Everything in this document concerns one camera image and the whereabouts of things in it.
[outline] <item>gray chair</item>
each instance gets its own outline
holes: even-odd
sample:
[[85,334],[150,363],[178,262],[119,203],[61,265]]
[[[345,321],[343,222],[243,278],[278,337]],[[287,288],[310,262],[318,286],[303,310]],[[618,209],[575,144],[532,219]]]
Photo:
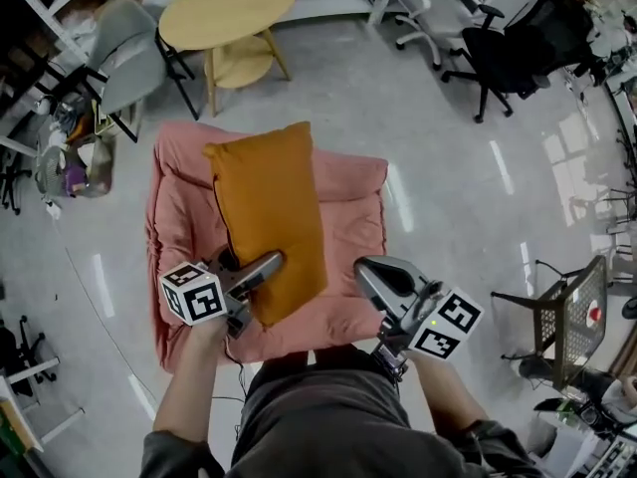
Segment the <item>gray chair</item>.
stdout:
[[87,75],[104,83],[102,96],[86,77],[83,85],[98,101],[102,112],[109,115],[132,141],[137,142],[137,136],[116,113],[153,93],[166,77],[175,82],[192,116],[195,120],[199,119],[181,85],[185,77],[175,72],[171,58],[179,62],[194,80],[194,75],[175,49],[163,43],[157,23],[141,5],[134,0],[113,0],[98,20],[96,41],[86,64]]
[[462,41],[462,31],[473,26],[473,20],[467,7],[460,0],[397,0],[407,11],[407,15],[396,16],[396,23],[407,23],[416,32],[411,32],[396,41],[396,48],[402,50],[405,43],[424,38],[434,58],[433,68],[441,67],[439,45],[446,49],[455,49],[458,45],[453,39]]

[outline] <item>round wooden table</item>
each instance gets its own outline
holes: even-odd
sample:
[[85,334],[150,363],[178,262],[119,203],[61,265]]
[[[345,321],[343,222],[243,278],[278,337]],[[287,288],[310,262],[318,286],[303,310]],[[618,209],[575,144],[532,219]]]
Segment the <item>round wooden table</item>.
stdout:
[[[174,0],[159,20],[159,34],[179,50],[204,50],[208,99],[215,116],[215,88],[238,89],[264,77],[273,57],[288,80],[270,26],[295,0]],[[263,39],[255,37],[261,33]]]

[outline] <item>hand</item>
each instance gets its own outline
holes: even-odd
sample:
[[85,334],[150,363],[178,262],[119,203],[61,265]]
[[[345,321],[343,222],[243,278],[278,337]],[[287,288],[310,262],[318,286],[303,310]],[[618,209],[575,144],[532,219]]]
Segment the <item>hand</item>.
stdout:
[[216,317],[192,327],[190,335],[204,344],[219,345],[228,333],[228,320],[225,316]]

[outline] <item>orange cushion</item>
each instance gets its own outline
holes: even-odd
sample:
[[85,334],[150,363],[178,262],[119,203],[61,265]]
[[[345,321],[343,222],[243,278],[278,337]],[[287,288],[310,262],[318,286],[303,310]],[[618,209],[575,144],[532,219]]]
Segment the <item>orange cushion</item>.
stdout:
[[264,326],[327,284],[312,149],[309,122],[204,148],[239,264],[275,250],[285,255],[283,267],[253,293],[252,313]]

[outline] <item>pink sofa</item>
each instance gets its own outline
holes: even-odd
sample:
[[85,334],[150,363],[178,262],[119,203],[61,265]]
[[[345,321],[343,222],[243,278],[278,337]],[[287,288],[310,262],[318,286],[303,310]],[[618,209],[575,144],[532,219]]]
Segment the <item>pink sofa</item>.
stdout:
[[[148,205],[146,245],[150,312],[161,365],[173,371],[189,328],[169,312],[157,288],[158,276],[182,261],[210,257],[227,242],[212,191],[205,143],[242,134],[194,122],[167,122],[157,137]],[[361,297],[353,263],[385,253],[380,189],[383,159],[315,149],[315,181],[324,229],[327,288],[280,323],[265,330],[253,321],[230,352],[243,362],[342,345],[374,337],[381,321]]]

